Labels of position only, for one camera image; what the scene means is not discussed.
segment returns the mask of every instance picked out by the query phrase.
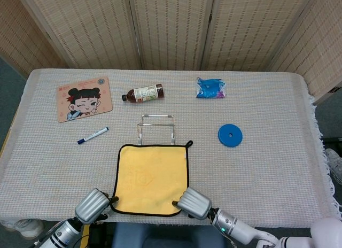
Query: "brown bottle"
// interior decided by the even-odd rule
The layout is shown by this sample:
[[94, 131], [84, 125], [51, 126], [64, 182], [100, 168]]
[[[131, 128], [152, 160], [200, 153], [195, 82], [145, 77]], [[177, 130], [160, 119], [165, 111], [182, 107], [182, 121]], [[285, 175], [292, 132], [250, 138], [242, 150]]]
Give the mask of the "brown bottle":
[[139, 89], [131, 89], [126, 95], [122, 95], [123, 101], [130, 101], [132, 103], [141, 103], [164, 97], [164, 91], [161, 84], [148, 86]]

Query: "mouse pad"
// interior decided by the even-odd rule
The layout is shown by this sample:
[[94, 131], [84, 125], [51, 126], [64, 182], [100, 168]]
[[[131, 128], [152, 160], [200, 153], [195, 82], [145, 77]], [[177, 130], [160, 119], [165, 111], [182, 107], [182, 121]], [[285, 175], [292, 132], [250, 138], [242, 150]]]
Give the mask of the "mouse pad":
[[124, 145], [119, 151], [114, 211], [174, 216], [172, 205], [189, 186], [188, 148], [192, 145]]
[[57, 88], [59, 122], [113, 110], [108, 77], [75, 82]]

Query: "cartoon mouse pad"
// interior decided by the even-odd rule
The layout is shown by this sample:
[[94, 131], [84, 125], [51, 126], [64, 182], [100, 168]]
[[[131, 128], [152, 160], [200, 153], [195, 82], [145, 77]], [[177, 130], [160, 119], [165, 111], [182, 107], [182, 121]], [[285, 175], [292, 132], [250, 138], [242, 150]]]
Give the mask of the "cartoon mouse pad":
[[57, 88], [59, 122], [113, 110], [108, 77], [71, 83]]

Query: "blue plastic bag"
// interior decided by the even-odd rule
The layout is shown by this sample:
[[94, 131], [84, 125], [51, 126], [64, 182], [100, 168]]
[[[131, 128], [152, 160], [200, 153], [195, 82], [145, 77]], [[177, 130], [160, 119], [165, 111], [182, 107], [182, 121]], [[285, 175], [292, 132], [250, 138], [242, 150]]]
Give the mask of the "blue plastic bag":
[[197, 78], [198, 98], [223, 98], [226, 96], [226, 83], [221, 79], [202, 80]]

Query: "towel black trim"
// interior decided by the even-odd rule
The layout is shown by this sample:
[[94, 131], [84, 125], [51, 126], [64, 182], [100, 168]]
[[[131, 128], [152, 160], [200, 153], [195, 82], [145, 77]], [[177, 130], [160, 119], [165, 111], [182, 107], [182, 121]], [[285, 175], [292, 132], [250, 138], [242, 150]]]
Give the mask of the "towel black trim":
[[[115, 186], [114, 186], [114, 192], [113, 192], [113, 197], [115, 196], [115, 192], [116, 192], [116, 186], [118, 185], [118, 176], [119, 176], [119, 162], [120, 162], [120, 153], [121, 150], [125, 147], [125, 146], [133, 146], [136, 148], [148, 148], [151, 146], [157, 146], [157, 147], [171, 147], [171, 148], [185, 148], [185, 153], [186, 153], [186, 187], [189, 187], [189, 158], [188, 158], [188, 148], [190, 146], [192, 146], [193, 142], [192, 140], [188, 141], [186, 145], [132, 145], [132, 144], [126, 144], [123, 145], [120, 150], [119, 150], [119, 155], [118, 155], [118, 164], [116, 166], [116, 179], [115, 179]], [[172, 217], [175, 216], [177, 214], [179, 214], [181, 212], [181, 210], [179, 212], [173, 213], [173, 214], [150, 214], [150, 213], [134, 213], [134, 212], [123, 212], [120, 210], [117, 210], [115, 208], [112, 208], [113, 211], [117, 212], [117, 213], [121, 213], [121, 214], [129, 214], [129, 215], [142, 215], [142, 216], [159, 216], [159, 217]]]

